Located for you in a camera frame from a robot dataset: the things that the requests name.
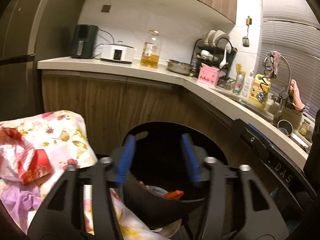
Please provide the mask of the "red plastic bag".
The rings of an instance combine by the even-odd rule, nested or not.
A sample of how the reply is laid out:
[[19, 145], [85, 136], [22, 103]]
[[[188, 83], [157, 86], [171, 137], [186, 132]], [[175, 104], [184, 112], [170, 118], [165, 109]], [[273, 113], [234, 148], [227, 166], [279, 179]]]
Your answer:
[[172, 199], [172, 200], [179, 200], [183, 197], [184, 192], [180, 190], [168, 192], [164, 195], [165, 198], [167, 199]]

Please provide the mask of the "red white plastic wrapper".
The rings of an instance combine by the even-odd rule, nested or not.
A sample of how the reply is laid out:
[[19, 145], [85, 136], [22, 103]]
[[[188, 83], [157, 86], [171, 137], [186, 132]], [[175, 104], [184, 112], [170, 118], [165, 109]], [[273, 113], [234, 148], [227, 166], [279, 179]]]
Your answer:
[[161, 187], [146, 185], [141, 180], [139, 180], [138, 182], [143, 189], [143, 194], [146, 197], [157, 196], [157, 197], [165, 198], [165, 195], [168, 193], [168, 191], [166, 191]]

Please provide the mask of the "black trash bin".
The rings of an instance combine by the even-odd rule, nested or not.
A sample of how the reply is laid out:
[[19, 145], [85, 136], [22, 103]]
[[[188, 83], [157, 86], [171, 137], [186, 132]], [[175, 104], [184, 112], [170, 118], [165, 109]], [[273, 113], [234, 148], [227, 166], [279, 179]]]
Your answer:
[[[221, 148], [205, 134], [182, 124], [154, 121], [132, 128], [127, 135], [147, 133], [136, 140], [136, 149], [123, 197], [128, 207], [148, 228], [162, 228], [201, 206], [209, 194], [210, 171], [204, 183], [193, 183], [188, 174], [182, 152], [182, 135], [188, 134], [195, 146], [205, 149], [213, 157], [227, 165]], [[157, 186], [168, 192], [180, 190], [184, 195], [179, 200], [161, 197], [146, 197], [139, 185]]]

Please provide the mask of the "steel kitchen faucet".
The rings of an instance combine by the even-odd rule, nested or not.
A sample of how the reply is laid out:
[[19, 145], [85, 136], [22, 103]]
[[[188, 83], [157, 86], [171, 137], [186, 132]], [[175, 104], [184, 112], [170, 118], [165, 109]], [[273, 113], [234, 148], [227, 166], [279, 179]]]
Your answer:
[[281, 89], [278, 95], [278, 97], [280, 98], [280, 103], [275, 115], [273, 116], [272, 122], [274, 124], [277, 124], [278, 121], [280, 121], [283, 117], [283, 112], [289, 98], [289, 90], [290, 90], [290, 85], [292, 80], [292, 69], [287, 59], [285, 59], [285, 57], [282, 56], [281, 53], [275, 50], [272, 50], [266, 54], [262, 64], [264, 68], [262, 80], [263, 82], [265, 82], [265, 79], [272, 80], [277, 78], [278, 67], [280, 65], [281, 60], [285, 63], [285, 66], [287, 67], [288, 78], [287, 78], [286, 85]]

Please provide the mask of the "wooden lower cabinet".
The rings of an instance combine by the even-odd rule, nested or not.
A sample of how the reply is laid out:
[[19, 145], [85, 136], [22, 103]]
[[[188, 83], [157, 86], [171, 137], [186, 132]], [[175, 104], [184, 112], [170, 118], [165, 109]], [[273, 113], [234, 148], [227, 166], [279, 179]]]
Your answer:
[[240, 164], [241, 154], [236, 150], [239, 142], [228, 119], [181, 85], [44, 70], [42, 94], [46, 111], [69, 110], [84, 118], [88, 141], [96, 154], [109, 154], [138, 124], [172, 121], [204, 133], [221, 147], [230, 165]]

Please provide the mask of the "glass jar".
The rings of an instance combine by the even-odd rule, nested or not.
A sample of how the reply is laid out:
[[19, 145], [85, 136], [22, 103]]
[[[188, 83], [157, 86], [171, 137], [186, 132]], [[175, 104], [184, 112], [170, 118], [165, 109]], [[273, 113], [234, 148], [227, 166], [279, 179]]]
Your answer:
[[307, 119], [304, 119], [300, 128], [299, 128], [299, 134], [301, 134], [303, 137], [306, 136], [308, 130], [310, 127], [310, 121], [308, 121]]

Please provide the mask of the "floral tablecloth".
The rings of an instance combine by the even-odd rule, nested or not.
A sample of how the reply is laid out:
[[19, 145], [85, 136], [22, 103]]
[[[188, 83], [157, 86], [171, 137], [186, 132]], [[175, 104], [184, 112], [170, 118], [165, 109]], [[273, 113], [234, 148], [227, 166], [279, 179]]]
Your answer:
[[1, 122], [35, 150], [45, 150], [52, 173], [32, 181], [43, 199], [17, 215], [1, 200], [1, 239], [161, 239], [121, 201], [113, 159], [98, 159], [80, 114], [48, 112]]

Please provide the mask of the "steel cup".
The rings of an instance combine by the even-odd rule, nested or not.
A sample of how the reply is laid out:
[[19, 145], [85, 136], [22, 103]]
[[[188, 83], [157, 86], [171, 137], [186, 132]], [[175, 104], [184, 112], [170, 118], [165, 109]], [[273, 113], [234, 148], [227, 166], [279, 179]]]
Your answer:
[[287, 120], [279, 120], [277, 123], [277, 129], [284, 133], [287, 137], [290, 137], [293, 133], [293, 126]]

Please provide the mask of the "steel sink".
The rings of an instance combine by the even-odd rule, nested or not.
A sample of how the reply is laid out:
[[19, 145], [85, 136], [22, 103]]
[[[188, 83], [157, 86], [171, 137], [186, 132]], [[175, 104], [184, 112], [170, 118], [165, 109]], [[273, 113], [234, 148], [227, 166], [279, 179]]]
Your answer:
[[[256, 115], [260, 116], [267, 122], [271, 123], [273, 126], [277, 127], [277, 124], [273, 122], [274, 113], [276, 113], [278, 104], [274, 103], [271, 105], [266, 105], [264, 109], [256, 106], [255, 104], [249, 102], [246, 99], [243, 99], [242, 97], [232, 94], [232, 93], [226, 93], [221, 92], [224, 96], [230, 98], [231, 100], [239, 103], [240, 105], [244, 106], [245, 108], [249, 109]], [[296, 143], [300, 148], [302, 148], [306, 153], [310, 152], [310, 148], [312, 146], [312, 143], [309, 142], [306, 137], [303, 137], [301, 134], [298, 133], [298, 121], [297, 117], [292, 116], [291, 111], [286, 109], [283, 111], [283, 116], [281, 117], [281, 120], [286, 120], [292, 125], [292, 132], [289, 135], [291, 140]]]

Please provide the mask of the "pink utensil holder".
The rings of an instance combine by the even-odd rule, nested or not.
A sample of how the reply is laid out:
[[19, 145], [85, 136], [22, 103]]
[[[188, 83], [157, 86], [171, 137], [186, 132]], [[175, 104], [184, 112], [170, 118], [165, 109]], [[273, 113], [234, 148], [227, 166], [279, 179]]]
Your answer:
[[197, 82], [205, 84], [209, 87], [215, 87], [219, 80], [219, 74], [219, 68], [210, 67], [204, 63], [201, 63]]

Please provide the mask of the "red envelope packet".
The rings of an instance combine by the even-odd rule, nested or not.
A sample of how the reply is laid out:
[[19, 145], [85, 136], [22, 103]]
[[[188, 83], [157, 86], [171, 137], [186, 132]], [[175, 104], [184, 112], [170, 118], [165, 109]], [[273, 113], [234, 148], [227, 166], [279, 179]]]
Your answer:
[[51, 173], [52, 167], [45, 150], [35, 150], [29, 169], [22, 176], [22, 184], [29, 184]]

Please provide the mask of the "white dish soap bottle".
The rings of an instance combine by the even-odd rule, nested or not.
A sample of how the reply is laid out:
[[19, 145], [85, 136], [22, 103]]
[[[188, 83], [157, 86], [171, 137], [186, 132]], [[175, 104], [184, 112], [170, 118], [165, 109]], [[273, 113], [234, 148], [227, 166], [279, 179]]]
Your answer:
[[251, 94], [251, 89], [254, 83], [254, 72], [253, 70], [249, 72], [248, 75], [246, 75], [245, 80], [244, 80], [244, 84], [240, 93], [240, 96], [243, 99], [248, 100], [249, 96]]

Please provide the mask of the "beer can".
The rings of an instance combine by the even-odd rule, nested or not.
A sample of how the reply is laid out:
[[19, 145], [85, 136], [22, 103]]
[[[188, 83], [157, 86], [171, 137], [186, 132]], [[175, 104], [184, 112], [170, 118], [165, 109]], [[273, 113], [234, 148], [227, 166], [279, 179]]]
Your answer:
[[245, 79], [245, 74], [243, 74], [243, 73], [237, 74], [236, 79], [235, 79], [235, 86], [233, 88], [234, 94], [240, 94], [240, 92], [242, 90], [242, 86], [244, 84], [244, 79]]

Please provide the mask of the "stainless steel bowl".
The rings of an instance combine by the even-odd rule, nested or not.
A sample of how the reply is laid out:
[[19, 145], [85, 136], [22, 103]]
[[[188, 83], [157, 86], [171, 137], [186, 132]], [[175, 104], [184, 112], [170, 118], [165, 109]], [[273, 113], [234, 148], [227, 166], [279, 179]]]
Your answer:
[[167, 70], [181, 75], [189, 75], [193, 68], [190, 64], [176, 60], [168, 60], [167, 63]]

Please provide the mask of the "yellow detergent bottle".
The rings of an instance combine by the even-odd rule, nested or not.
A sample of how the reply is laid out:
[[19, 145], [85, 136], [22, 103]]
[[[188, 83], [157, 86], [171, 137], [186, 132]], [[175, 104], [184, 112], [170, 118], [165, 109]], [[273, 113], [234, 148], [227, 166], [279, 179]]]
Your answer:
[[[268, 93], [271, 88], [271, 79], [264, 77], [262, 74], [257, 74], [255, 76], [251, 92], [249, 94], [249, 102], [256, 105], [259, 108], [264, 109], [268, 99]], [[263, 98], [262, 101], [259, 101], [257, 96], [261, 94]]]

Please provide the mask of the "cooking oil bottle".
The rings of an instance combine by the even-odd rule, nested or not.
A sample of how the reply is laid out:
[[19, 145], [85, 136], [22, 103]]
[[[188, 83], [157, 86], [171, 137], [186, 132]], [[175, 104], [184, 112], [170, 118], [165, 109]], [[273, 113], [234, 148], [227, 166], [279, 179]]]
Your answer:
[[149, 30], [144, 42], [140, 65], [143, 67], [157, 68], [161, 53], [162, 42], [159, 31]]

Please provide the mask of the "white rice cooker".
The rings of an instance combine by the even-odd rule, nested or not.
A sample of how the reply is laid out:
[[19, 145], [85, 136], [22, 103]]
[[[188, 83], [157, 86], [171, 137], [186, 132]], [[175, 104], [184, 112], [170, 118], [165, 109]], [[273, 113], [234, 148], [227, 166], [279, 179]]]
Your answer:
[[115, 44], [103, 45], [100, 59], [107, 62], [131, 64], [134, 54], [135, 48], [125, 45], [119, 41]]

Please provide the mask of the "black dish rack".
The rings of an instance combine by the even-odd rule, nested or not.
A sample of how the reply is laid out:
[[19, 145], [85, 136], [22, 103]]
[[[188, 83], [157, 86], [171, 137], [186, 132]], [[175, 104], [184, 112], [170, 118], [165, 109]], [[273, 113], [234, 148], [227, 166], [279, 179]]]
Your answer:
[[193, 48], [191, 57], [191, 77], [198, 77], [201, 64], [218, 68], [219, 79], [227, 80], [233, 60], [238, 52], [229, 35], [221, 30], [211, 30], [198, 39]]

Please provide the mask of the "red silver foil wrapper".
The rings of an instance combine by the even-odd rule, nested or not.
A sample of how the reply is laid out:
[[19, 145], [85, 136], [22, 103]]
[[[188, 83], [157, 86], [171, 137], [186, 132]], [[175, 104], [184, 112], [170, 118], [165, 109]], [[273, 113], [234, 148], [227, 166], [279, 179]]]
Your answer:
[[1, 178], [23, 182], [34, 154], [34, 146], [17, 129], [1, 127]]

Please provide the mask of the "hanging spatula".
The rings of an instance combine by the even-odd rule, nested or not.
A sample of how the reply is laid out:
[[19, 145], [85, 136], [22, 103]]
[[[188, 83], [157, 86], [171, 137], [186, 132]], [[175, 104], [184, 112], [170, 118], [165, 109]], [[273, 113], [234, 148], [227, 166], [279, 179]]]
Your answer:
[[249, 35], [249, 27], [250, 25], [252, 24], [252, 18], [250, 16], [247, 17], [246, 19], [246, 25], [247, 25], [247, 33], [246, 35], [242, 38], [242, 46], [243, 47], [249, 47], [249, 38], [248, 38], [248, 35]]

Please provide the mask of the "black air fryer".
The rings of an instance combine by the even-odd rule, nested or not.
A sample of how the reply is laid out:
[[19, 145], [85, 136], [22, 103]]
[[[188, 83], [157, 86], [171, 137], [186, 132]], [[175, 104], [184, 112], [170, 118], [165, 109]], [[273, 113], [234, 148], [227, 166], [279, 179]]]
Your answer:
[[77, 25], [71, 43], [71, 58], [92, 59], [98, 31], [99, 27], [96, 25]]

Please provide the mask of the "grey refrigerator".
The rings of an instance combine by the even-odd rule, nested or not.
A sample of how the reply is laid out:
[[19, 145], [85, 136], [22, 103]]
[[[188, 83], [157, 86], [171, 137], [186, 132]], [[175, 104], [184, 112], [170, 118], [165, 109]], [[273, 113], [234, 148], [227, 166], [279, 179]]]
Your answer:
[[1, 120], [43, 113], [39, 61], [70, 55], [85, 0], [10, 0], [1, 9]]

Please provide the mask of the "window blinds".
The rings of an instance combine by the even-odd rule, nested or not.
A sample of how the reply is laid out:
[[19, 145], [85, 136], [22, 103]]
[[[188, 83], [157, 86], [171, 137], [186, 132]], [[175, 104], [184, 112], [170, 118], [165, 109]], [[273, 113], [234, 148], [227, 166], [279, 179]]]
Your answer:
[[315, 117], [319, 110], [319, 22], [306, 0], [262, 0], [262, 33], [257, 73], [264, 71], [263, 60], [272, 50], [290, 64], [280, 61], [271, 92], [279, 93], [288, 78], [297, 81], [305, 112]]

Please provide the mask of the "wall socket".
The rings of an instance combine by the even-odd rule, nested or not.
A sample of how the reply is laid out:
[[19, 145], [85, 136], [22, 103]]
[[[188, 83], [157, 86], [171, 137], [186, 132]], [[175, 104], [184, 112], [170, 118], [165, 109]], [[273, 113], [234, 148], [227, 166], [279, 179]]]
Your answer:
[[103, 13], [108, 13], [110, 12], [110, 9], [111, 9], [111, 6], [110, 5], [103, 5], [102, 8], [101, 8], [101, 12]]

